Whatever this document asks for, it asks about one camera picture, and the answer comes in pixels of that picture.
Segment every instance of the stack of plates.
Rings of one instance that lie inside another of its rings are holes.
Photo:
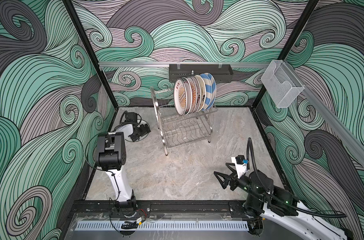
[[[209,73],[179,78],[174,86],[175,109],[179,115],[208,110],[215,95],[216,83]]]

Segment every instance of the wall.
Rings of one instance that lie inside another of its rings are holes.
[[[100,61],[277,59],[307,1],[73,0]],[[172,88],[167,68],[105,68],[121,105],[152,105],[150,87]],[[263,70],[235,69],[216,105],[248,105]],[[172,95],[164,96],[172,100]]]
[[[59,238],[83,192],[113,108],[79,42],[61,0],[0,1],[0,239]]]
[[[287,60],[364,146],[364,1],[350,2],[316,9]],[[266,94],[257,112],[294,193],[314,210],[346,213],[329,221],[364,239],[359,159],[303,95],[277,109]]]

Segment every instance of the white mesh basket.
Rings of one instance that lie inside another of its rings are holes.
[[[277,108],[288,108],[303,91],[303,84],[295,85],[289,76],[295,71],[283,60],[272,60],[261,80]]]

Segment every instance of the wire shelf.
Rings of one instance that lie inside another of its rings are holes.
[[[151,88],[151,97],[154,104],[157,124],[167,156],[167,149],[187,143],[200,141],[210,137],[213,128],[209,122],[209,115],[218,111],[215,105],[209,110],[178,115],[174,102],[170,100],[174,94],[173,89],[154,91]]]

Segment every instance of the gray marble surface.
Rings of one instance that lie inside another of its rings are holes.
[[[240,200],[247,193],[237,188],[222,189],[214,171],[230,174],[225,166],[231,156],[246,155],[248,137],[252,138],[258,169],[283,187],[249,108],[218,108],[210,116],[211,143],[207,140],[168,150],[165,156],[154,108],[120,108],[114,126],[127,110],[139,113],[151,133],[140,142],[127,142],[126,168],[129,184],[137,200]],[[86,200],[114,199],[111,182],[103,171],[96,171]]]

